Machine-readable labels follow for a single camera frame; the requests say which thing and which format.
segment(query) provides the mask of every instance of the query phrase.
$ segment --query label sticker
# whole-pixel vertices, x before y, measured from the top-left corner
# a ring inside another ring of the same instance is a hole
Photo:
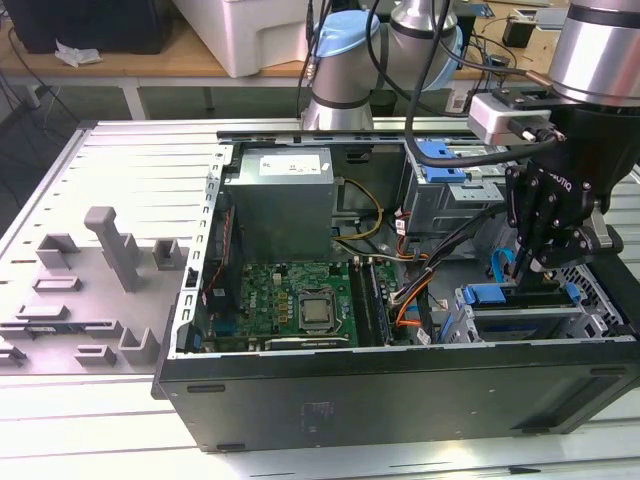
[[[431,337],[422,328],[418,329],[418,341],[423,345],[431,345]]]
[[[56,333],[54,327],[27,327],[27,330],[33,333]]]
[[[320,175],[319,155],[265,155],[260,175]]]
[[[396,233],[398,235],[402,235],[403,237],[407,234],[405,230],[404,220],[396,220]]]

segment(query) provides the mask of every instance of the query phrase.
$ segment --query small black box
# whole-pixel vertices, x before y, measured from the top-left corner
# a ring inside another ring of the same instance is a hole
[[[534,28],[534,22],[509,18],[502,35],[502,43],[506,47],[526,48]]]

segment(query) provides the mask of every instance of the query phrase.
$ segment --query metal case panel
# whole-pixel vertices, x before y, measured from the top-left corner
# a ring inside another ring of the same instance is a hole
[[[387,444],[570,432],[637,386],[639,359],[610,343],[171,360],[161,385],[204,451]]]

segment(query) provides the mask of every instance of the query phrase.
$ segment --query yellow wire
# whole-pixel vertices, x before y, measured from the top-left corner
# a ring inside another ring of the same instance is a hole
[[[371,235],[373,235],[374,233],[376,233],[380,229],[380,227],[382,226],[382,214],[384,213],[384,209],[382,208],[382,206],[380,205],[378,200],[376,200],[376,197],[374,197],[373,194],[369,190],[364,188],[362,186],[362,184],[360,184],[360,183],[358,183],[355,180],[352,180],[350,178],[345,178],[344,179],[344,183],[350,183],[352,185],[355,185],[360,190],[362,190],[362,192],[367,197],[369,197],[371,199],[371,201],[375,204],[376,209],[378,211],[378,220],[376,220],[376,224],[373,226],[373,228],[371,230],[368,230],[368,231],[362,232],[362,233],[356,233],[354,235],[340,235],[338,237],[333,237],[333,239],[334,240],[360,240],[362,238],[368,238]]]

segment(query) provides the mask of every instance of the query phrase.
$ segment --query wire bundle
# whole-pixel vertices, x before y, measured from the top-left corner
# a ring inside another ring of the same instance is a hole
[[[398,315],[396,316],[396,326],[417,326],[420,327],[421,324],[418,321],[405,320],[404,314],[409,307],[409,304],[413,301],[413,299],[424,290],[427,285],[433,280],[435,275],[435,270],[440,265],[440,262],[444,260],[447,256],[449,256],[460,244],[472,238],[475,234],[477,227],[482,225],[487,219],[498,215],[499,213],[505,212],[507,206],[505,203],[498,203],[496,205],[492,205],[489,208],[486,208],[464,222],[458,228],[453,230],[449,235],[447,235],[438,246],[431,252],[429,259],[427,260],[427,264],[425,266],[424,272],[422,272],[418,278],[416,278],[410,284],[405,285],[398,292],[392,294],[392,304],[400,305],[400,310],[398,311]]]

